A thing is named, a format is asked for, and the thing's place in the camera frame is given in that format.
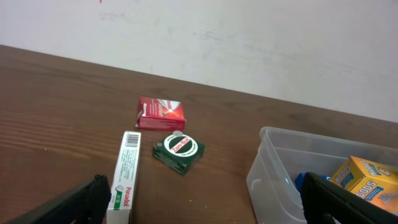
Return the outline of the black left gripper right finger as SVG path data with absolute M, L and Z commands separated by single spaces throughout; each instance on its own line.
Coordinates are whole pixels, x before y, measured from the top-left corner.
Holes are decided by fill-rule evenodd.
M 313 172 L 304 175 L 300 196 L 308 224 L 397 224 L 396 215 Z

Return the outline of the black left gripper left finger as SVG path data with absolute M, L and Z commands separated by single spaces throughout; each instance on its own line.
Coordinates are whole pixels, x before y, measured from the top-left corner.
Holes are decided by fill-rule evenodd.
M 108 178 L 97 174 L 8 224 L 102 224 L 110 200 Z

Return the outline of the white Panadol box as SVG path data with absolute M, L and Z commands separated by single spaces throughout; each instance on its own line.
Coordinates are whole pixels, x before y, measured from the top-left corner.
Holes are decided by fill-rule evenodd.
M 141 133 L 125 131 L 114 170 L 111 200 L 106 211 L 107 224 L 131 223 L 140 148 Z

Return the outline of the clear plastic container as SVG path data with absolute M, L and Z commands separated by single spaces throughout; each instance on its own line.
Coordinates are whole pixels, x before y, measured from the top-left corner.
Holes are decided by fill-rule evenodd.
M 349 156 L 397 165 L 397 149 L 264 127 L 246 182 L 258 223 L 306 222 L 294 180 L 302 172 L 332 176 Z

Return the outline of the yellow cough syrup box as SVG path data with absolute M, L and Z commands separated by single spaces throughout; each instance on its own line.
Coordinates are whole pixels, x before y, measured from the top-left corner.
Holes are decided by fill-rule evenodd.
M 397 213 L 397 167 L 351 156 L 331 181 L 391 213 Z

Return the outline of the red medicine box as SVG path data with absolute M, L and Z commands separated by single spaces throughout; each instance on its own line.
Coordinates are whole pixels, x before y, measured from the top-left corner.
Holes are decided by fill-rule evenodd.
M 185 123 L 186 117 L 181 102 L 140 97 L 137 106 L 137 128 L 183 131 Z

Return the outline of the green Zam-Buk box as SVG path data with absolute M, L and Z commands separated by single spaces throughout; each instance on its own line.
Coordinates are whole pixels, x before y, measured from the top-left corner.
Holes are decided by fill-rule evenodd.
M 152 155 L 184 176 L 204 155 L 206 146 L 192 137 L 174 131 L 170 136 L 156 143 Z

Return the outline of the blue cooling patch box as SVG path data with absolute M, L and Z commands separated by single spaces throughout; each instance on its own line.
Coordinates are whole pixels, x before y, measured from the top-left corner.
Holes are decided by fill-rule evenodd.
M 296 177 L 296 179 L 294 181 L 295 186 L 296 186 L 296 188 L 297 188 L 297 190 L 299 192 L 301 192 L 302 185 L 303 185 L 303 182 L 304 182 L 304 178 L 305 178 L 305 173 L 301 172 L 301 173 L 299 173 L 299 175 Z M 331 177 L 330 176 L 321 175 L 321 178 L 326 179 L 327 181 L 331 182 Z

